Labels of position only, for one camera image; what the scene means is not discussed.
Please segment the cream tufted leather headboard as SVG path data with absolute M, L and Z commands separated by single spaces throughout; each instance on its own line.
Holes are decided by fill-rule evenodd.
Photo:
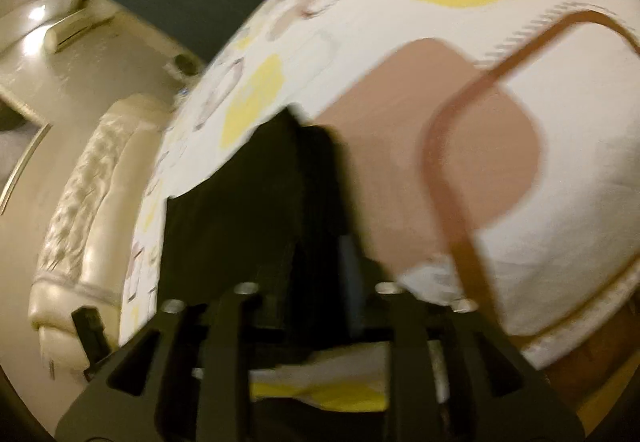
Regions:
M 55 370 L 80 374 L 89 365 L 72 320 L 81 306 L 98 310 L 107 343 L 117 344 L 134 225 L 170 117 L 151 95 L 114 102 L 65 184 L 28 305 L 41 356 Z

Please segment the black pants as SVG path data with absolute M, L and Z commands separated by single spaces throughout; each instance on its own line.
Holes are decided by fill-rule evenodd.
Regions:
M 157 301 L 205 304 L 256 283 L 279 321 L 362 326 L 376 269 L 341 153 L 329 129 L 285 108 L 207 180 L 167 198 Z

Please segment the white wall air conditioner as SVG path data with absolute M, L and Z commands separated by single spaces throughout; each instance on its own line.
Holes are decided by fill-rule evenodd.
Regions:
M 119 13 L 117 7 L 85 7 L 58 20 L 48 27 L 42 47 L 52 55 L 63 50 L 88 31 L 110 21 Z

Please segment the white patterned bed sheet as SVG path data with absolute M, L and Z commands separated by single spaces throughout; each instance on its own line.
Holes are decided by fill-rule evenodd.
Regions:
M 401 287 L 477 303 L 570 407 L 638 366 L 639 0 L 265 1 L 164 133 L 120 340 L 160 307 L 167 198 L 285 108 Z

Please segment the round nightstand object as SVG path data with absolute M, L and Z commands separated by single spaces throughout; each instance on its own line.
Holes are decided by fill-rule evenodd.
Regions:
M 195 78 L 201 73 L 200 62 L 190 54 L 181 53 L 170 58 L 165 70 L 178 80 Z

